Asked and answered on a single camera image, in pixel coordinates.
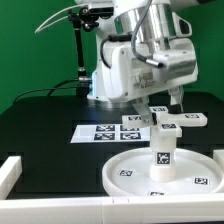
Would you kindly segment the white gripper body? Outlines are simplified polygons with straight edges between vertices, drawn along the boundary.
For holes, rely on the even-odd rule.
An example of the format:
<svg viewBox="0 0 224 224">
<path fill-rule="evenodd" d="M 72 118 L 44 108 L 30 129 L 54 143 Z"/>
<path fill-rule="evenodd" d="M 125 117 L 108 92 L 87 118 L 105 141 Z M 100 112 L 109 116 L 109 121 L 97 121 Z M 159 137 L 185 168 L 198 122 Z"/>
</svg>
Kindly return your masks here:
<svg viewBox="0 0 224 224">
<path fill-rule="evenodd" d="M 193 50 L 193 43 L 187 39 L 173 39 L 169 42 L 170 49 Z M 138 44 L 137 49 L 141 54 L 152 57 L 146 44 Z M 102 84 L 104 98 L 111 102 L 127 102 L 136 98 L 151 95 L 189 84 L 197 79 L 198 67 L 192 74 L 175 78 L 166 82 L 157 82 L 153 79 L 154 66 L 138 60 L 132 53 L 129 41 L 115 41 L 114 36 L 109 36 L 100 46 L 102 58 Z"/>
</svg>

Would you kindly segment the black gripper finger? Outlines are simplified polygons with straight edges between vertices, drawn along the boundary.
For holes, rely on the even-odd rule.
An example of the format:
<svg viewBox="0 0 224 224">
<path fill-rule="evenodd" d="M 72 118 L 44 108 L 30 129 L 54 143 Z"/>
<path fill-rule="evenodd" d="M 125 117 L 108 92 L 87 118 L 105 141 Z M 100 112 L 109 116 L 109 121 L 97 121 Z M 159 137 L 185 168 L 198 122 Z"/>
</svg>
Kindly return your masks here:
<svg viewBox="0 0 224 224">
<path fill-rule="evenodd" d="M 140 115 L 142 123 L 145 126 L 154 126 L 157 124 L 156 114 L 150 110 L 148 103 L 148 97 L 140 97 L 132 101 L 133 107 Z"/>
<path fill-rule="evenodd" d="M 170 95 L 170 105 L 168 107 L 170 114 L 181 114 L 183 112 L 183 87 L 178 86 L 168 90 Z"/>
</svg>

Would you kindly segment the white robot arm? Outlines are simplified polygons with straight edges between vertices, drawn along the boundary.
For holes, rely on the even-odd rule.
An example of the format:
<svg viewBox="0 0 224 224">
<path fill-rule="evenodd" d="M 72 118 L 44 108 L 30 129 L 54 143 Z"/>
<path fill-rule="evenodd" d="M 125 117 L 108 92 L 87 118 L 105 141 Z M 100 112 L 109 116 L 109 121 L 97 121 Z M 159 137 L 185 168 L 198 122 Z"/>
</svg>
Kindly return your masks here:
<svg viewBox="0 0 224 224">
<path fill-rule="evenodd" d="M 157 118 L 148 97 L 167 91 L 183 111 L 182 86 L 197 80 L 191 25 L 176 12 L 211 0 L 75 0 L 86 28 L 96 29 L 97 65 L 88 98 L 104 106 L 133 105 L 142 126 Z"/>
</svg>

